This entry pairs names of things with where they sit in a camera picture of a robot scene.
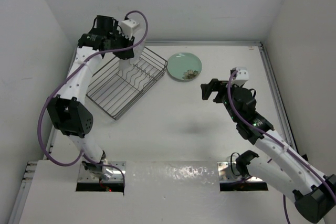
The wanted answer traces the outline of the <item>red and teal plate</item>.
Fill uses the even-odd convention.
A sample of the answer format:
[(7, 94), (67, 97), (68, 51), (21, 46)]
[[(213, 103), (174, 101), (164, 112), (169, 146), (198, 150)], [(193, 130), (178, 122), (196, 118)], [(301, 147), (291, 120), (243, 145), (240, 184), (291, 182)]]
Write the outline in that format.
[(144, 51), (144, 47), (145, 40), (143, 40), (139, 45), (128, 51), (119, 52), (119, 70), (124, 71), (129, 68), (133, 63), (136, 63), (140, 59), (140, 56)]

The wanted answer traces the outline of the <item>green flower plate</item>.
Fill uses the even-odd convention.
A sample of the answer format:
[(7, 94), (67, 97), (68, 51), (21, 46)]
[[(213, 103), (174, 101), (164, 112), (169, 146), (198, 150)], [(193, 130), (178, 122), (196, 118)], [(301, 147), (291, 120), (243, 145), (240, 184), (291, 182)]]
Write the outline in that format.
[(202, 62), (190, 52), (179, 52), (169, 57), (167, 71), (169, 76), (179, 82), (190, 82), (202, 71)]

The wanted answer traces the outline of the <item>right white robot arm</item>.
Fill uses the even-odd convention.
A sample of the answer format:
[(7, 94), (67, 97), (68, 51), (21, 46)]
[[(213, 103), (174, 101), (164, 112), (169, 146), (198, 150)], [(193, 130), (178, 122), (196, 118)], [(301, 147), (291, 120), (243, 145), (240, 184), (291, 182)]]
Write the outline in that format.
[(273, 167), (256, 152), (247, 150), (235, 159), (240, 177), (262, 179), (285, 195), (311, 223), (318, 223), (335, 207), (335, 175), (327, 176), (313, 168), (281, 139), (274, 126), (256, 111), (254, 89), (212, 79), (201, 84), (201, 91), (203, 100), (216, 92), (213, 101), (225, 106), (241, 137), (277, 164)]

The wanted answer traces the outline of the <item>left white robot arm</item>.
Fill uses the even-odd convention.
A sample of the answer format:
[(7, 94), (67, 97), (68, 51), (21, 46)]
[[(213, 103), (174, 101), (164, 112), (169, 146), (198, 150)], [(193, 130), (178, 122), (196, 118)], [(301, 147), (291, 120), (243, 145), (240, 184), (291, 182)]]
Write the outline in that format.
[(140, 24), (126, 18), (119, 22), (108, 16), (98, 15), (92, 29), (78, 40), (75, 60), (68, 73), (68, 81), (52, 96), (47, 105), (50, 119), (56, 129), (67, 136), (94, 163), (100, 163), (104, 151), (89, 136), (93, 115), (85, 107), (89, 84), (105, 51), (114, 50), (122, 60), (134, 57), (131, 46)]

